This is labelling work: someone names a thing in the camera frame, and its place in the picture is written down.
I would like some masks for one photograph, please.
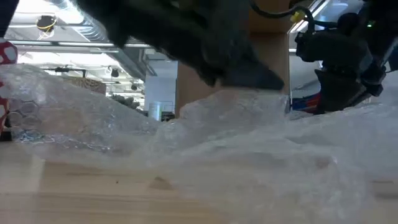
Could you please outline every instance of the bubble wrap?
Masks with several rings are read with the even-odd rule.
[[[34,67],[2,67],[0,79],[15,101],[35,105],[22,111],[36,122],[24,121],[30,115],[21,106],[14,109],[22,117],[15,132],[30,153],[159,170],[183,196],[204,201],[230,223],[361,223],[371,178],[398,176],[394,100],[286,116],[284,96],[230,90],[160,124]]]

